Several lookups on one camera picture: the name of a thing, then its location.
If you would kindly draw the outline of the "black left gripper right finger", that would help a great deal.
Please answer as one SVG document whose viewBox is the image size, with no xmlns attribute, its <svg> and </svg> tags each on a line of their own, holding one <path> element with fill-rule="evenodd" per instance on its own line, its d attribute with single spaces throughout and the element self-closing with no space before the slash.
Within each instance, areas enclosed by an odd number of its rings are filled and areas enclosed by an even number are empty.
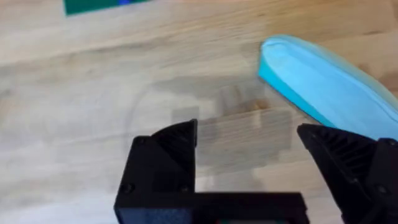
<svg viewBox="0 0 398 224">
<path fill-rule="evenodd" d="M 297 133 L 348 224 L 397 224 L 397 141 L 316 124 Z"/>
</svg>

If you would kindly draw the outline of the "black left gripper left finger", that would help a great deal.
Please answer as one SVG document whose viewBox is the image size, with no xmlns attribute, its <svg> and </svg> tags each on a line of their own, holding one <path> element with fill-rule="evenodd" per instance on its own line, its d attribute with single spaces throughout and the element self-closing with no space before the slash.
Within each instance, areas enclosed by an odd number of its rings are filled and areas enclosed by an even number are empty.
<svg viewBox="0 0 398 224">
<path fill-rule="evenodd" d="M 196 119 L 134 138 L 114 208 L 184 207 L 195 194 Z"/>
</svg>

